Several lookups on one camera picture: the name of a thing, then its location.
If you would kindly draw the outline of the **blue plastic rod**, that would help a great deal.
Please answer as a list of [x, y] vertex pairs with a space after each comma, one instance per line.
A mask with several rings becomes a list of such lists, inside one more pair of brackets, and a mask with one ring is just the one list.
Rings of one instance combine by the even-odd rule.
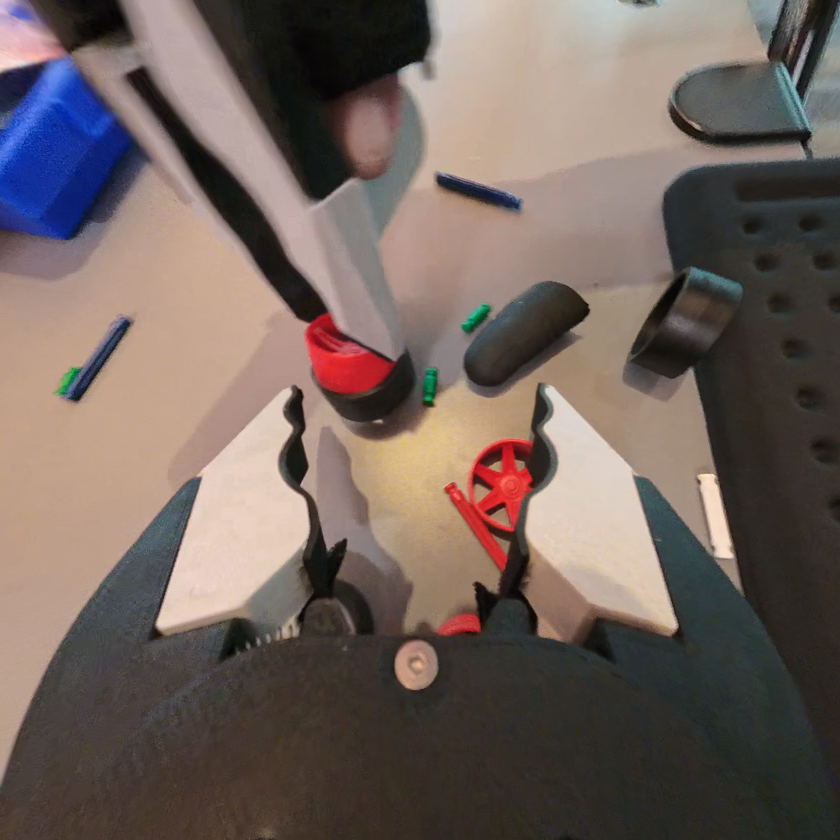
[[504, 208], [512, 212], [522, 210], [522, 199], [499, 188], [473, 182], [466, 178], [438, 171], [435, 173], [438, 187], [472, 201], [493, 207]]

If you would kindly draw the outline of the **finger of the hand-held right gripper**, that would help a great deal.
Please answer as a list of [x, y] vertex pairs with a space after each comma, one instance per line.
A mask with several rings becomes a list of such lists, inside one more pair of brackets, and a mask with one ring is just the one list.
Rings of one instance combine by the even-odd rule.
[[176, 194], [234, 244], [294, 317], [311, 322], [325, 314], [256, 201], [187, 127], [133, 47], [89, 43], [71, 57]]
[[295, 228], [280, 223], [276, 234], [287, 257], [345, 334], [386, 359], [397, 359], [404, 337], [382, 264], [384, 229], [375, 225], [361, 183], [347, 181], [329, 199], [310, 205], [307, 219]]

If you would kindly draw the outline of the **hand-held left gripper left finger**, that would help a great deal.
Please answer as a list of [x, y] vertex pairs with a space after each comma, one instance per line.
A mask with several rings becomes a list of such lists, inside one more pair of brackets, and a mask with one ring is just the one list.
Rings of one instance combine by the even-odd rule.
[[328, 548], [308, 472], [297, 386], [281, 391], [203, 469], [155, 628], [173, 636], [243, 620], [289, 637], [312, 599], [332, 597], [347, 550]]

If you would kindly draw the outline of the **red wheel with black tyre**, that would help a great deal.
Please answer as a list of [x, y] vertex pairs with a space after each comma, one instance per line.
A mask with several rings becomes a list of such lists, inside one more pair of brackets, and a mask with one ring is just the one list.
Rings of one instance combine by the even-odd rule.
[[323, 389], [311, 377], [320, 393], [342, 419], [357, 424], [372, 423], [387, 418], [411, 395], [416, 382], [412, 355], [408, 350], [395, 361], [393, 372], [373, 390], [353, 395], [340, 395]]

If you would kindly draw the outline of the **black perforated foam strip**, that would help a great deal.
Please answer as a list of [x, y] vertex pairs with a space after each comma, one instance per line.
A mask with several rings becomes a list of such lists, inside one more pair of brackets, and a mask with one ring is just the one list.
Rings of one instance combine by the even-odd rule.
[[696, 367], [745, 595], [839, 771], [839, 160], [705, 166], [663, 215], [672, 267], [742, 300]]

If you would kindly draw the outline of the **black foam cylinder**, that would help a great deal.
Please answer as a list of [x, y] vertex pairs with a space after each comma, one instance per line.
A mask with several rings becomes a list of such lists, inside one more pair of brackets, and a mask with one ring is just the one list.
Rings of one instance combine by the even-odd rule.
[[590, 314], [588, 302], [559, 282], [536, 283], [512, 299], [467, 348], [463, 367], [473, 385], [502, 386], [562, 340]]

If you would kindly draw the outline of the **person's right hand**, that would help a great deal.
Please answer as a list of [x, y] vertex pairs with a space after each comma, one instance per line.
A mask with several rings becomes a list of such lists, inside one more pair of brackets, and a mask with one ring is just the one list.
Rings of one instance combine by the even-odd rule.
[[403, 92], [392, 74], [328, 101], [331, 132], [352, 172], [372, 181], [393, 161], [402, 124]]

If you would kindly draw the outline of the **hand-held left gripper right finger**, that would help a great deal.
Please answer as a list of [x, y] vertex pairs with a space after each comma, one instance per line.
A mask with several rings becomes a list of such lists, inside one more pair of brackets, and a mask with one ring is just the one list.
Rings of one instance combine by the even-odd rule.
[[678, 618], [632, 468], [544, 383], [531, 442], [532, 490], [499, 597], [523, 599], [537, 635], [566, 644], [584, 643], [600, 621], [675, 636]]

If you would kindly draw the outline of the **long red rod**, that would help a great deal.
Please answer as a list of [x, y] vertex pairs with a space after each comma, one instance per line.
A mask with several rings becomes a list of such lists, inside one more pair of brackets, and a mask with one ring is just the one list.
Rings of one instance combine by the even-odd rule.
[[484, 550], [493, 560], [500, 572], [503, 572], [507, 566], [508, 557], [497, 539], [488, 529], [480, 517], [478, 510], [472, 505], [465, 494], [457, 487], [456, 483], [450, 482], [444, 487], [449, 499], [457, 509], [458, 513], [464, 519], [467, 526], [476, 536]]

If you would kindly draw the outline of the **thick blue rod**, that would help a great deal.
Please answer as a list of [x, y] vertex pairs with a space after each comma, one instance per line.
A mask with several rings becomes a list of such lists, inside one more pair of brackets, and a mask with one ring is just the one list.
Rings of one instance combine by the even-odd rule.
[[132, 326], [133, 319], [128, 317], [119, 317], [110, 324], [96, 349], [61, 394], [65, 400], [77, 403], [83, 398]]

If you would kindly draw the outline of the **blue plastic bin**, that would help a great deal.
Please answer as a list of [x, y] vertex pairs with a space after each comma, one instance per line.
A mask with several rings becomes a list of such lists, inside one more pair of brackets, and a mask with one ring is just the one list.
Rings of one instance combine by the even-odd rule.
[[72, 238], [131, 144], [72, 58], [48, 62], [2, 128], [1, 229]]

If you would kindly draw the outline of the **short white rod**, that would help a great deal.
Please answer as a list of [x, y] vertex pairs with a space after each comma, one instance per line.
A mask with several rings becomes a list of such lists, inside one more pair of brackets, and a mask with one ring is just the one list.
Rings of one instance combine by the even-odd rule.
[[735, 561], [736, 554], [718, 477], [709, 472], [700, 473], [696, 483], [711, 553], [716, 560]]

